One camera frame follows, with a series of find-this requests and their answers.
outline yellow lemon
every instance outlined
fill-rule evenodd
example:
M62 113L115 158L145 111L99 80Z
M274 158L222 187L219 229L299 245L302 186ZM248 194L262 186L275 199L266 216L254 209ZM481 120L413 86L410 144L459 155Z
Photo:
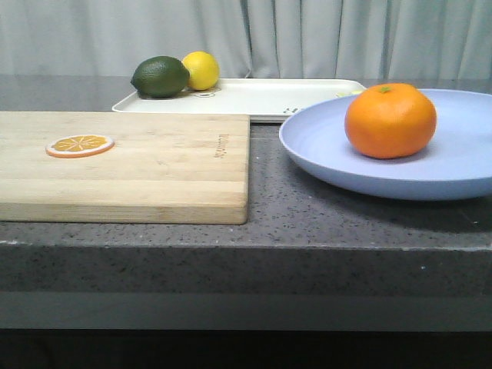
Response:
M193 90L206 90L218 81L217 60L207 52L191 52L183 58L183 65L190 72L188 87Z

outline granite countertop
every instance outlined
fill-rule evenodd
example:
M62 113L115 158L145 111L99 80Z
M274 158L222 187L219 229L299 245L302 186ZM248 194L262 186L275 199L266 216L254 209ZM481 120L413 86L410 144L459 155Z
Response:
M408 82L492 92L490 81ZM110 111L133 91L126 77L0 85L9 111ZM251 126L246 224L0 222L0 328L492 328L492 197L345 191L298 168L278 129Z

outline white tray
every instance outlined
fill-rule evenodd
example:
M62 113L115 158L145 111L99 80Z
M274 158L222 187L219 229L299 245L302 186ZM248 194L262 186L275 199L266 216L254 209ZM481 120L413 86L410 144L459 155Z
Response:
M142 99L134 92L113 111L246 114L252 122L282 123L303 108L364 89L344 79L222 78L210 90L183 91L173 98Z

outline blue plate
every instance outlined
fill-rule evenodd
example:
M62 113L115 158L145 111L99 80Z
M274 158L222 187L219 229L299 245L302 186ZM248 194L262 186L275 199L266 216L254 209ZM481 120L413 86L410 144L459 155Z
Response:
M280 140L305 171L332 185L384 198L457 200L492 194L492 95L422 89L437 110L429 145L407 158L378 160L356 152L345 135L349 96L288 118Z

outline orange slice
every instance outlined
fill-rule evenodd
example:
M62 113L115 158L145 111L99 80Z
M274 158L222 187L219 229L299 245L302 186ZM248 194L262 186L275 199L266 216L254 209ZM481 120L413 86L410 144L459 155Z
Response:
M76 135L59 138L46 146L46 153L56 158L83 158L101 154L112 148L115 141L103 135Z

